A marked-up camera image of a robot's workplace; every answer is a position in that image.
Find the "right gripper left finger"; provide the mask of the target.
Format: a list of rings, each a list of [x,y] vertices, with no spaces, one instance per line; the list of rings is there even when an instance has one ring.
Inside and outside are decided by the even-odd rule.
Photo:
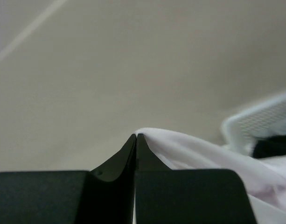
[[[0,224],[130,224],[136,137],[93,169],[0,172]]]

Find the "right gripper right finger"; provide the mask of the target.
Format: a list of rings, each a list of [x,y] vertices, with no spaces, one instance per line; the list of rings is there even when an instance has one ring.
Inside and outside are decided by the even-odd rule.
[[[229,169],[172,170],[139,134],[135,207],[139,224],[255,224],[243,181]]]

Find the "white tank top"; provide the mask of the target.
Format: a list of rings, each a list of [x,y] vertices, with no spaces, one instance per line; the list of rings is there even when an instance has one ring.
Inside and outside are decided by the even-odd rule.
[[[153,153],[171,169],[226,168],[244,182],[260,224],[286,224],[286,155],[254,159],[200,138],[159,128],[141,128]]]

